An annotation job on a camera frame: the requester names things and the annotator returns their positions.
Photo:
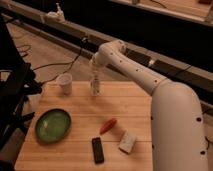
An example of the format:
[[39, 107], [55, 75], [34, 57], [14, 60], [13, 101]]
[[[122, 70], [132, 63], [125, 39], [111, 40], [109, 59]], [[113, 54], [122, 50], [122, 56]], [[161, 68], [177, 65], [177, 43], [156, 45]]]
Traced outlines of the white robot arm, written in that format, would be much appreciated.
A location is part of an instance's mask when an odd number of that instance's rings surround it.
[[129, 59], [125, 50], [121, 40], [103, 43], [91, 65], [116, 67], [151, 96], [153, 171], [208, 171], [203, 114], [195, 91]]

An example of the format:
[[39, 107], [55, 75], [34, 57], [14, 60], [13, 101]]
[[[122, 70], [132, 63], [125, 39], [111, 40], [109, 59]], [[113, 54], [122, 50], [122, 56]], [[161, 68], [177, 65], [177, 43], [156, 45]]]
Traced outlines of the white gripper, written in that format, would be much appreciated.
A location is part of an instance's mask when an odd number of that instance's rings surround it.
[[94, 57], [92, 57], [91, 60], [89, 61], [89, 66], [91, 70], [91, 78], [98, 79], [100, 76], [101, 67], [97, 64], [97, 61]]

